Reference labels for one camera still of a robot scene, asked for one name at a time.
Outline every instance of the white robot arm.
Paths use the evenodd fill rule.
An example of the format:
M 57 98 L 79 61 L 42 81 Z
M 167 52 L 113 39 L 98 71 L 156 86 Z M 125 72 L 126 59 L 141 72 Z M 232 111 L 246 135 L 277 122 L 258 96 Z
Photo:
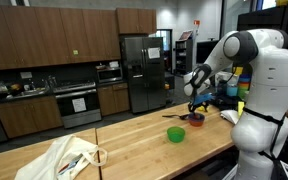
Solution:
M 278 30 L 256 29 L 226 34 L 205 63 L 184 76 L 184 92 L 196 103 L 205 81 L 230 64 L 253 68 L 248 100 L 231 137 L 240 150 L 235 179 L 270 179 L 273 162 L 287 138 L 288 36 Z

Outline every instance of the floor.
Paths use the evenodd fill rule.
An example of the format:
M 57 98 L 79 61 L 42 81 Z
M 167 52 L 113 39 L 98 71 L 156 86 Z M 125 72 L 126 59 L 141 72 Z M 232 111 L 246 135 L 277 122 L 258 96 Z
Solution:
M 175 76 L 175 89 L 169 90 L 167 93 L 167 107 L 175 106 L 182 103 L 187 103 L 189 97 L 183 92 L 184 82 L 180 76 Z M 118 123 L 124 120 L 128 120 L 137 116 L 141 116 L 146 113 L 132 114 L 131 112 L 123 112 L 110 116 L 103 117 L 102 121 L 94 122 L 70 129 L 55 128 L 23 137 L 14 138 L 7 142 L 0 143 L 0 152 L 12 150 L 15 148 L 27 146 L 30 144 L 38 143 L 41 141 L 49 140 L 52 138 L 64 136 L 74 132 L 86 130 L 89 128 L 100 128 L 110 124 Z M 202 166 L 192 168 L 186 173 L 179 175 L 174 179 L 222 179 L 235 165 L 236 163 L 236 150 L 228 150 L 219 156 L 215 157 L 214 161 L 205 162 Z

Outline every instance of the microwave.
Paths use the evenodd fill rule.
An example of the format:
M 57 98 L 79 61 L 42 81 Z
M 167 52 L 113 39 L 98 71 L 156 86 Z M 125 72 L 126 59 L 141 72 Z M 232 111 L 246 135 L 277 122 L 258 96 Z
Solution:
M 97 77 L 98 77 L 99 83 L 114 82 L 114 81 L 122 80 L 123 79 L 122 68 L 107 67 L 106 69 L 99 69 L 97 70 Z

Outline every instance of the oven door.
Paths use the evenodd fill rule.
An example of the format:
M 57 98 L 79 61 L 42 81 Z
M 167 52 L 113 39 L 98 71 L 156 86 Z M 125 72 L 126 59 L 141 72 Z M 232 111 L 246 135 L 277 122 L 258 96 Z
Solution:
M 65 128 L 101 120 L 96 89 L 55 96 Z

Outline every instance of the sink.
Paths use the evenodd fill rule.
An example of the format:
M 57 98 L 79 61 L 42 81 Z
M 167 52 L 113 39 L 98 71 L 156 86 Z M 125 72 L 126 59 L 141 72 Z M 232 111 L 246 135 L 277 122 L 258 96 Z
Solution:
M 30 96 L 37 96 L 41 94 L 45 94 L 48 90 L 46 89 L 36 89 L 36 90 L 29 90 L 21 92 L 20 94 L 13 96 L 12 98 L 25 98 Z

